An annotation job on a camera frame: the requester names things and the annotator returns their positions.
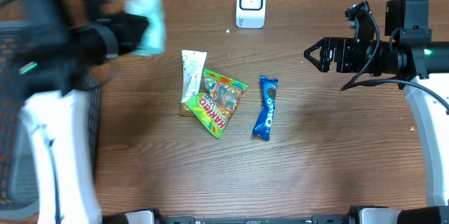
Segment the light green wipes packet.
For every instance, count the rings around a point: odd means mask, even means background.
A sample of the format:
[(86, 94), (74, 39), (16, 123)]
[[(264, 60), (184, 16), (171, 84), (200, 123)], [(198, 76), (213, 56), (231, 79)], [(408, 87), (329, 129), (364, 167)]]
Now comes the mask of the light green wipes packet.
[(162, 54), (166, 47), (163, 0), (127, 0), (125, 12), (144, 17), (148, 22), (140, 43), (132, 54), (145, 57)]

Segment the white tube with gold cap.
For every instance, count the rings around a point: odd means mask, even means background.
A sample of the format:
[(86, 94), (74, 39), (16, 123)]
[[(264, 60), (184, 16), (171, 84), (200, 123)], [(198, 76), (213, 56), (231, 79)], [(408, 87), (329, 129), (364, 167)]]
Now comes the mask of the white tube with gold cap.
[(182, 50), (183, 87), (180, 101), (180, 114), (193, 117), (194, 113), (187, 106), (187, 101), (199, 93), (206, 52)]

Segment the green Haribo candy bag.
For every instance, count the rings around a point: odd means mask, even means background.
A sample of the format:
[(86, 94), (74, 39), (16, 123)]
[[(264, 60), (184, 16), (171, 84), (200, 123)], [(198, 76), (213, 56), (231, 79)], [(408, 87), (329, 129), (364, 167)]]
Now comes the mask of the green Haribo candy bag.
[(217, 139), (230, 122), (248, 85), (217, 72), (203, 71), (206, 92), (193, 95), (187, 106)]

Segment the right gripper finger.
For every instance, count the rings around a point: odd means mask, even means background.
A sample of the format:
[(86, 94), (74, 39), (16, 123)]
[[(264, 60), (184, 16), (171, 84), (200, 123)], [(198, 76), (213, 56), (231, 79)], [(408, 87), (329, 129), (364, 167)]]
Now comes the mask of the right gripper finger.
[(310, 55), (304, 56), (315, 68), (320, 72), (329, 72), (330, 60), (328, 57), (321, 55), (319, 59), (313, 58)]
[(324, 37), (324, 38), (320, 39), (319, 41), (317, 41), (314, 45), (312, 45), (311, 47), (309, 47), (308, 49), (306, 49), (304, 51), (304, 57), (305, 58), (310, 58), (311, 57), (311, 53), (313, 51), (326, 50), (328, 48), (329, 39), (330, 39), (329, 37)]

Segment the blue Oreo cookie pack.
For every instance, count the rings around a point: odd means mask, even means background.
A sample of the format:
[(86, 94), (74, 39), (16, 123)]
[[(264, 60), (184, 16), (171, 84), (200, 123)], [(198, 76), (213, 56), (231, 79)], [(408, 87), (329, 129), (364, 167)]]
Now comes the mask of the blue Oreo cookie pack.
[(268, 79), (266, 76), (261, 76), (260, 85), (262, 92), (262, 109), (255, 126), (253, 127), (253, 135), (259, 136), (263, 140), (269, 140), (274, 119), (278, 80)]

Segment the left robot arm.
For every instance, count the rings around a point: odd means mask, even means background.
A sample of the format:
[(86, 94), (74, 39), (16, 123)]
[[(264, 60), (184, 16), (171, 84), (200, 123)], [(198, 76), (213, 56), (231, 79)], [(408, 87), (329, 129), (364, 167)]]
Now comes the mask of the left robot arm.
[(162, 0), (20, 1), (23, 21), (1, 24), (1, 218), (40, 223), (155, 223), (153, 210), (104, 216), (93, 166), (100, 85), (93, 65), (160, 53)]

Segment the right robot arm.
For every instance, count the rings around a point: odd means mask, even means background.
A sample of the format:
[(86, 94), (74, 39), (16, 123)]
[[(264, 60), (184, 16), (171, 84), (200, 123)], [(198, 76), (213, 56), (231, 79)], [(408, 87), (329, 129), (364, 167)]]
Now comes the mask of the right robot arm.
[(353, 77), (343, 90), (396, 84), (412, 110), (427, 172), (427, 206), (398, 210), (353, 206), (323, 223), (448, 222), (448, 42), (433, 41), (428, 0), (391, 0), (385, 8), (382, 41), (367, 1), (347, 8), (352, 38), (324, 37), (304, 51), (320, 72), (335, 62), (339, 73)]

